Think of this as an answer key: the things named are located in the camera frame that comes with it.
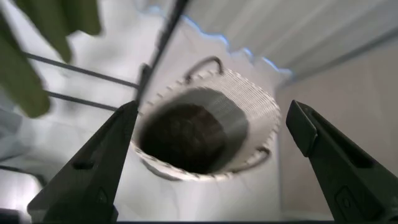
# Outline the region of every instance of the blue wavy edge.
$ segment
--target blue wavy edge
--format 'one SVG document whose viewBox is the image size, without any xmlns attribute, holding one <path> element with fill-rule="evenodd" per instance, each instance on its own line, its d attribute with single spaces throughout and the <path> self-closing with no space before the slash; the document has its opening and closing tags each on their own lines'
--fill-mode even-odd
<svg viewBox="0 0 398 224">
<path fill-rule="evenodd" d="M 139 12 L 143 13 L 143 14 L 157 14 L 157 15 L 162 16 L 163 18 L 166 18 L 165 11 L 162 10 L 162 8 L 160 6 L 158 6 L 158 5 L 149 6 L 149 7 L 147 7 L 144 10 L 139 10 L 139 7 L 137 7 L 135 1 L 134 1 L 134 5 L 135 5 L 136 9 Z M 185 22 L 187 22 L 189 25 L 191 25 L 193 28 L 195 28 L 198 31 L 198 33 L 200 35 L 202 35 L 204 38 L 218 39 L 218 40 L 222 41 L 225 44 L 226 50 L 230 54 L 230 56 L 233 56 L 234 54 L 238 54 L 241 51 L 243 51 L 243 52 L 246 53 L 246 55 L 248 55 L 249 62 L 251 64 L 254 63 L 254 55 L 247 47 L 243 47 L 243 48 L 241 48 L 239 50 L 236 50 L 236 51 L 232 52 L 232 51 L 230 51 L 229 41 L 223 34 L 209 34 L 209 33 L 203 32 L 202 29 L 199 27 L 199 25 L 193 19 L 189 18 L 186 15 L 183 15 L 183 19 L 185 20 Z M 278 68 L 278 66 L 276 66 L 276 64 L 274 62 L 272 62 L 271 60 L 269 60 L 268 58 L 261 57 L 261 59 L 263 61 L 265 61 L 265 63 L 269 64 L 277 72 L 288 74 L 288 75 L 293 75 L 293 72 L 290 69 L 288 69 L 288 68 Z"/>
</svg>

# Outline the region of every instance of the white floor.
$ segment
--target white floor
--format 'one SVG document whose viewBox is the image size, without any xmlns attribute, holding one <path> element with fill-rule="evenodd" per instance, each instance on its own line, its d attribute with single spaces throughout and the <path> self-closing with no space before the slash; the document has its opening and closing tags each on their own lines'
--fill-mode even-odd
<svg viewBox="0 0 398 224">
<path fill-rule="evenodd" d="M 32 26 L 4 1 L 8 17 L 25 51 L 60 60 Z M 104 34 L 90 37 L 76 33 L 68 40 L 74 51 L 71 64 L 105 75 L 137 82 L 139 66 L 148 62 L 163 18 L 136 12 L 132 1 L 100 1 Z M 181 77 L 197 60 L 219 56 L 227 68 L 236 70 L 274 94 L 289 74 L 280 73 L 259 58 L 251 62 L 242 50 L 231 54 L 221 38 L 200 34 L 187 19 L 175 33 L 146 98 Z M 135 90 L 87 75 L 32 61 L 46 89 L 111 106 L 132 100 Z M 18 138 L 30 148 L 10 166 L 40 173 L 47 178 L 71 158 L 112 112 L 52 98 L 51 112 L 39 119 L 24 118 Z M 115 205 L 119 220 L 280 220 L 279 160 L 225 182 L 169 182 L 151 174 L 129 150 Z"/>
</svg>

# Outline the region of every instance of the beige wall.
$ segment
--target beige wall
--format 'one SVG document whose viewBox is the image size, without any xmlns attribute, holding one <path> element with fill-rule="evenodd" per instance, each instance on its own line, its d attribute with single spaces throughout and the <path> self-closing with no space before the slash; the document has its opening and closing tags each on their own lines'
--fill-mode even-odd
<svg viewBox="0 0 398 224">
<path fill-rule="evenodd" d="M 277 92 L 283 121 L 293 99 L 308 104 L 398 175 L 397 65 L 395 40 L 289 85 Z M 310 163 L 296 147 L 284 123 L 279 150 L 283 211 L 330 217 Z"/>
</svg>

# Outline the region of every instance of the woven basket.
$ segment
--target woven basket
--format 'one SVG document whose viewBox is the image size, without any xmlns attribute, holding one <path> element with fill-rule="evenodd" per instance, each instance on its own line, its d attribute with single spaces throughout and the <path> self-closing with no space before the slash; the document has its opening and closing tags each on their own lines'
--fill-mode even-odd
<svg viewBox="0 0 398 224">
<path fill-rule="evenodd" d="M 218 70 L 197 72 L 215 60 Z M 270 156 L 280 111 L 264 90 L 217 58 L 194 66 L 143 102 L 131 144 L 145 166 L 169 180 L 222 180 Z"/>
</svg>

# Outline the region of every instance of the green towel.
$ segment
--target green towel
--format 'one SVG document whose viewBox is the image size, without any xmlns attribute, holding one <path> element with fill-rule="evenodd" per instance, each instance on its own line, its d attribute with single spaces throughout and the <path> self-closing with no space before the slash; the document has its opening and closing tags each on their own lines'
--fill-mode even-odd
<svg viewBox="0 0 398 224">
<path fill-rule="evenodd" d="M 65 62 L 72 58 L 67 35 L 77 30 L 90 35 L 101 32 L 96 0 L 15 2 Z M 36 118 L 45 114 L 50 108 L 49 97 L 1 13 L 0 49 L 0 85 L 27 116 Z"/>
</svg>

